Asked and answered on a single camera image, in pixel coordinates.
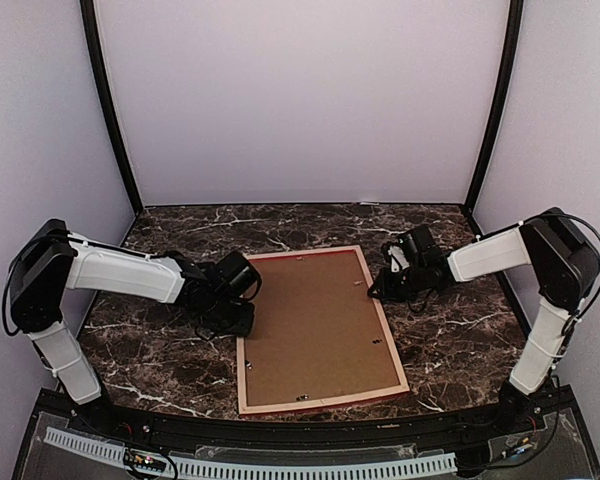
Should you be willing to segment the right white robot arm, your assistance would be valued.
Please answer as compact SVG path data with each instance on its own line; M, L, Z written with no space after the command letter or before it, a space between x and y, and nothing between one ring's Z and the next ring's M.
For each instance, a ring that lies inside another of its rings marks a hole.
M430 228L419 225L383 245L387 266L367 290L380 301L411 304L452 286L530 267L539 307L521 356L503 388L508 396L490 413L501 434L529 416L534 394L566 353L575 327L600 295L600 233L589 222L554 207L471 243L445 251Z

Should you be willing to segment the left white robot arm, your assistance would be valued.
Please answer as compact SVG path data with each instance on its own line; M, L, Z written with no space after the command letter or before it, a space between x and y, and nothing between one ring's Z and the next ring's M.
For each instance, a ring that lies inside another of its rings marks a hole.
M147 254L96 242L50 219L11 261L1 297L1 320L9 336L23 333L81 417L100 436L121 427L120 412L61 310L68 290L130 295L175 305L205 330L244 338L252 330L254 299L262 277L240 252L219 262L196 263L178 253Z

